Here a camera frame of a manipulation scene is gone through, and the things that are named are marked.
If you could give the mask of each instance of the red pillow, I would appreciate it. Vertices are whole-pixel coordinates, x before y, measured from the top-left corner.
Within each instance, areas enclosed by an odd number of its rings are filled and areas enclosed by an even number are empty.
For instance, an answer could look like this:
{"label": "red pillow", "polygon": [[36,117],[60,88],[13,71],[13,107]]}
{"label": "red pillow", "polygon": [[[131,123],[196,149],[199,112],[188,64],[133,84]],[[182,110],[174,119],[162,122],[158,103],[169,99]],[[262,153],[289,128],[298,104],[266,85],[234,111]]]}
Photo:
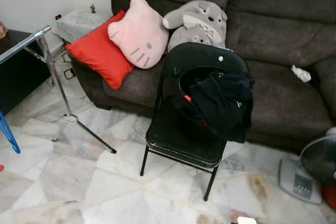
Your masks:
{"label": "red pillow", "polygon": [[134,68],[120,49],[110,41],[107,33],[109,24],[122,20],[124,16],[125,12],[120,11],[87,36],[65,46],[77,60],[100,73],[113,89],[120,88],[123,79]]}

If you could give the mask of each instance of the dark gray sofa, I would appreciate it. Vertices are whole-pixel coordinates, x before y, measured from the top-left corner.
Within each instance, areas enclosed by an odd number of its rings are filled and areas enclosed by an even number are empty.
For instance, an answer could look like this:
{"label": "dark gray sofa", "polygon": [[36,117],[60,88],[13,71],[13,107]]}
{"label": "dark gray sofa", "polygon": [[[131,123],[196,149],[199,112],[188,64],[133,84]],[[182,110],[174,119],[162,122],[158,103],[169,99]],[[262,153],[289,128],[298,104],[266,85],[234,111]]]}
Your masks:
{"label": "dark gray sofa", "polygon": [[[163,16],[191,0],[147,1]],[[246,60],[256,80],[249,141],[299,152],[336,125],[336,0],[208,1],[225,9],[226,46]],[[113,13],[128,4],[112,0]],[[292,64],[315,70],[319,88],[297,79]],[[75,59],[72,65],[96,106],[151,115],[162,61],[134,69],[119,90]]]}

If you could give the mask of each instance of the chair leg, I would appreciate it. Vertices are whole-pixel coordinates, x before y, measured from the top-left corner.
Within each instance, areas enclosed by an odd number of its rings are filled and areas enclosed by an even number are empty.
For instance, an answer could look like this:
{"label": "chair leg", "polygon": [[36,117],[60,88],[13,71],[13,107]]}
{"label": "chair leg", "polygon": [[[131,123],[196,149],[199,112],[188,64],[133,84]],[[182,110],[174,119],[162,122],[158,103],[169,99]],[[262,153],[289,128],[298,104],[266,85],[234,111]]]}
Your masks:
{"label": "chair leg", "polygon": [[149,150],[149,147],[146,145],[145,154],[143,155],[143,161],[142,161],[140,176],[143,176],[143,172],[145,170],[145,165],[146,165],[148,150]]}
{"label": "chair leg", "polygon": [[215,167],[214,170],[212,171],[211,178],[210,178],[210,181],[209,181],[209,184],[208,184],[208,188],[206,189],[206,193],[205,193],[204,198],[203,198],[204,201],[208,201],[209,193],[210,193],[212,184],[213,184],[213,182],[215,180],[215,176],[216,176],[217,170],[218,170],[218,166]]}

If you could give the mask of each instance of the pink cat pillow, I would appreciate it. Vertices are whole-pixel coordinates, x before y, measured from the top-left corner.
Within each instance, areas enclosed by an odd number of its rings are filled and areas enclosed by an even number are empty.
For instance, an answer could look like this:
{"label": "pink cat pillow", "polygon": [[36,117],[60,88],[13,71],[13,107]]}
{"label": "pink cat pillow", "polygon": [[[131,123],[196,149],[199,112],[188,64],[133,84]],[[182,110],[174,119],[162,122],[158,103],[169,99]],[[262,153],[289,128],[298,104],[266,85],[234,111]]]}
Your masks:
{"label": "pink cat pillow", "polygon": [[108,34],[125,57],[139,68],[151,68],[158,63],[169,35],[162,25],[162,17],[146,0],[131,0],[125,17],[111,23]]}

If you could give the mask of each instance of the sofa armrest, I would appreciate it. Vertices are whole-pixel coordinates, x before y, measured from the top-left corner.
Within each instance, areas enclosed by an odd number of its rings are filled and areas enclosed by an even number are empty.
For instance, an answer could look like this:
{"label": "sofa armrest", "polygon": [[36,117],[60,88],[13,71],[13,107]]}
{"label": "sofa armrest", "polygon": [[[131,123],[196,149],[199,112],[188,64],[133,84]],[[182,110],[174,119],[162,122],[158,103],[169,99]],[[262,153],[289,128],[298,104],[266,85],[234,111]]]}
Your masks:
{"label": "sofa armrest", "polygon": [[336,120],[336,56],[317,62],[313,68],[318,72],[321,84],[320,91],[333,119]]}

